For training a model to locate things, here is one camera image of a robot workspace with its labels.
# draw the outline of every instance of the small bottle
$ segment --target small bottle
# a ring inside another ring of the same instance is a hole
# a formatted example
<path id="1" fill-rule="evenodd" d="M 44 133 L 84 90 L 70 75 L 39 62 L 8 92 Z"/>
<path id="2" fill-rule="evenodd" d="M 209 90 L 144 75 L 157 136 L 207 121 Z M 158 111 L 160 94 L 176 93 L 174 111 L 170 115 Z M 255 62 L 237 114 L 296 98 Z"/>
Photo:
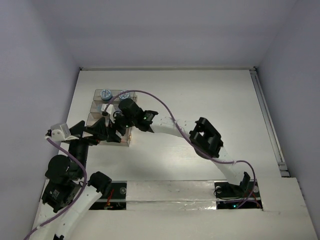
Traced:
<path id="1" fill-rule="evenodd" d="M 130 98 L 130 92 L 126 92 L 124 94 L 121 94 L 119 96 L 120 101 L 125 100 L 125 99 L 129 99 Z"/>
<path id="2" fill-rule="evenodd" d="M 100 92 L 100 97 L 103 101 L 109 101 L 110 99 L 112 99 L 112 93 L 110 89 L 103 89 Z"/>

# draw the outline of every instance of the white wall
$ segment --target white wall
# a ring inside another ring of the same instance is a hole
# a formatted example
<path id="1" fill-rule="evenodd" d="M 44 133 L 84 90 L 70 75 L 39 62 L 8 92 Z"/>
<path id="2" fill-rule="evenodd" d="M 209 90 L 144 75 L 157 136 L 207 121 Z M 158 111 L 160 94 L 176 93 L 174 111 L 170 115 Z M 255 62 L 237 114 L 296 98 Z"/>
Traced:
<path id="1" fill-rule="evenodd" d="M 256 66 L 296 0 L 33 0 L 81 67 Z"/>
<path id="2" fill-rule="evenodd" d="M 258 74 L 285 161 L 320 236 L 320 1 L 297 1 Z"/>
<path id="3" fill-rule="evenodd" d="M 66 120 L 79 68 L 28 1 L 1 1 L 0 33 L 0 238 L 22 240 L 57 153 L 44 135 Z"/>

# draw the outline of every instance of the white platform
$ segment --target white platform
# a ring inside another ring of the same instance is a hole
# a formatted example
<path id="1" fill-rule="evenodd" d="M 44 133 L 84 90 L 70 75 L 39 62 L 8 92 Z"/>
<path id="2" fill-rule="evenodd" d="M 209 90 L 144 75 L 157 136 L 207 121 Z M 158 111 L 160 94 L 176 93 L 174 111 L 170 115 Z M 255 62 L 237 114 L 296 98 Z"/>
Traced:
<path id="1" fill-rule="evenodd" d="M 81 71 L 69 127 L 87 119 L 95 89 L 103 88 L 148 91 L 164 100 L 177 118 L 206 117 L 221 133 L 228 153 L 253 165 L 264 211 L 172 211 L 149 206 L 92 210 L 71 240 L 317 239 L 296 179 L 281 178 L 249 71 Z M 144 110 L 167 114 L 149 96 L 138 93 L 137 103 Z M 91 147 L 86 169 L 89 175 L 101 171 L 114 181 L 225 179 L 183 139 L 136 129 L 130 147 Z"/>
<path id="2" fill-rule="evenodd" d="M 69 127 L 87 120 L 95 90 L 104 88 L 144 90 L 162 99 L 176 118 L 207 118 L 221 133 L 232 158 L 248 160 L 257 177 L 281 177 L 248 70 L 81 71 Z M 155 99 L 137 96 L 142 109 L 168 115 Z M 243 168 L 251 172 L 244 164 Z M 130 147 L 91 147 L 86 169 L 89 175 L 101 171 L 114 181 L 225 179 L 183 139 L 137 129 L 132 131 Z"/>

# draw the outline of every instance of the purple cable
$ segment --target purple cable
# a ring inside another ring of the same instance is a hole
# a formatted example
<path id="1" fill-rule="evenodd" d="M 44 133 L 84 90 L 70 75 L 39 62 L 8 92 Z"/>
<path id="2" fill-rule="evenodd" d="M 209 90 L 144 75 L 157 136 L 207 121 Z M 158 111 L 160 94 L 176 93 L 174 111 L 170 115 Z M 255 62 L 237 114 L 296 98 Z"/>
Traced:
<path id="1" fill-rule="evenodd" d="M 74 200 L 68 205 L 66 206 L 61 212 L 59 212 L 57 215 L 53 216 L 52 218 L 48 219 L 47 221 L 41 223 L 38 227 L 43 227 L 49 223 L 51 223 L 53 220 L 57 219 L 58 217 L 60 217 L 62 214 L 64 214 L 66 211 L 68 211 L 71 206 L 73 204 L 75 204 L 75 202 L 78 200 L 78 198 L 80 197 L 80 195 L 83 193 L 83 191 L 85 190 L 86 187 L 86 182 L 87 182 L 87 172 L 85 167 L 81 164 L 81 162 L 79 162 L 74 156 L 72 156 L 68 151 L 66 151 L 65 149 L 63 149 L 62 147 L 60 147 L 58 144 L 56 144 L 54 141 L 52 141 L 50 138 L 46 139 L 50 144 L 52 144 L 54 147 L 56 147 L 57 149 L 59 149 L 60 151 L 62 151 L 63 153 L 65 153 L 72 161 L 74 161 L 76 164 L 79 165 L 79 167 L 81 168 L 81 170 L 83 171 L 83 184 L 82 187 L 78 193 L 78 195 L 74 198 Z M 25 238 L 23 240 L 28 240 L 30 238 L 30 236 L 38 230 L 38 227 L 35 227 L 34 229 L 32 229 L 27 236 L 25 236 Z"/>
<path id="2" fill-rule="evenodd" d="M 212 162 L 214 163 L 217 163 L 217 164 L 237 164 L 237 163 L 245 163 L 247 164 L 251 170 L 252 170 L 252 174 L 253 174 L 253 186 L 256 185 L 256 182 L 257 182 L 257 179 L 256 179 L 256 173 L 255 173 L 255 170 L 254 168 L 252 167 L 252 165 L 248 162 L 248 161 L 245 161 L 245 160 L 238 160 L 238 161 L 219 161 L 217 158 L 214 158 L 214 157 L 211 157 L 209 156 L 208 154 L 206 154 L 202 149 L 200 149 L 199 147 L 195 146 L 192 144 L 192 142 L 190 141 L 190 139 L 186 136 L 186 134 L 181 130 L 180 126 L 178 125 L 177 121 L 176 121 L 176 118 L 174 117 L 173 113 L 171 112 L 171 110 L 169 109 L 169 107 L 161 100 L 159 99 L 158 97 L 156 97 L 155 95 L 147 92 L 147 91 L 142 91 L 142 90 L 126 90 L 126 91 L 123 91 L 117 95 L 115 95 L 109 102 L 108 104 L 106 105 L 105 109 L 104 109 L 104 112 L 106 113 L 107 112 L 107 109 L 108 107 L 110 106 L 110 104 L 116 99 L 118 98 L 120 95 L 122 94 L 125 94 L 125 93 L 132 93 L 132 92 L 137 92 L 137 93 L 143 93 L 143 94 L 146 94 L 146 95 L 149 95 L 151 97 L 153 97 L 154 99 L 158 100 L 164 107 L 165 109 L 168 111 L 170 117 L 172 118 L 172 120 L 174 121 L 179 133 L 182 135 L 182 137 L 195 149 L 197 150 L 199 153 L 202 154 L 203 157 L 205 157 L 206 159 L 209 159 L 211 160 Z M 251 192 L 249 193 L 249 195 L 242 201 L 241 204 L 239 204 L 236 208 L 240 208 L 243 204 L 245 204 L 249 198 L 251 197 L 252 193 L 254 192 L 254 189 L 252 188 Z"/>

